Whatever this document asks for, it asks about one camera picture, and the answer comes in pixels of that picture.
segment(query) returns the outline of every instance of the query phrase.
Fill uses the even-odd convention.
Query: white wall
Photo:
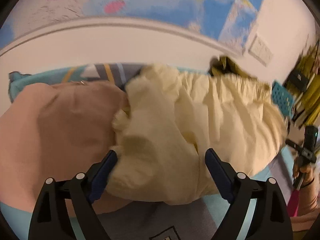
[[[8,73],[37,73],[49,69],[98,62],[163,62],[170,65],[206,70],[212,56],[225,54],[200,42],[196,35],[161,31],[161,24],[136,27],[97,25],[118,23],[119,19],[81,19],[46,27],[16,40],[0,51],[0,115],[9,107]],[[157,31],[141,28],[158,26]],[[257,34],[269,46],[274,57],[267,67],[247,51],[234,60],[260,80],[283,82],[296,59],[315,34],[311,13],[301,0],[265,0],[248,46]]]

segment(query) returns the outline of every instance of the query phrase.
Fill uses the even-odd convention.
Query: black object
[[[288,76],[288,81],[290,81],[300,92],[304,93],[307,91],[307,86],[309,79],[302,74],[301,71],[294,69]]]
[[[75,240],[65,204],[71,199],[75,213],[86,240],[111,240],[91,206],[92,192],[97,199],[117,162],[116,153],[109,151],[101,163],[89,171],[79,173],[71,180],[56,182],[49,178],[43,185],[32,214],[28,240]],[[266,182],[252,180],[244,173],[236,173],[229,163],[222,162],[213,149],[207,150],[205,163],[216,182],[221,196],[230,207],[211,240],[236,240],[249,207],[250,200],[257,199],[247,240],[292,240],[291,221],[286,204],[276,180]],[[320,227],[313,226],[306,239],[316,239]]]
[[[314,155],[314,150],[316,147],[317,138],[318,128],[313,125],[309,125],[305,127],[303,147],[300,147],[298,144],[289,139],[285,140],[285,144],[289,145],[297,151],[297,162],[299,168],[308,165],[309,163],[316,163],[317,158]],[[293,187],[296,190],[300,190],[304,178],[305,173],[300,172],[299,176],[293,180]]]

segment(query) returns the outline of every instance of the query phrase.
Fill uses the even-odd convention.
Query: light switch
[[[270,49],[258,36],[255,37],[249,49],[249,52],[265,66],[267,66],[270,63],[273,57],[273,54],[271,53]]]

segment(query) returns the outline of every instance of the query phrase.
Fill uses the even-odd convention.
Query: beige blanket
[[[114,119],[119,155],[107,191],[139,201],[190,203],[217,193],[205,166],[212,147],[254,176],[281,147],[286,129],[268,84],[150,66],[126,86],[130,108]]]

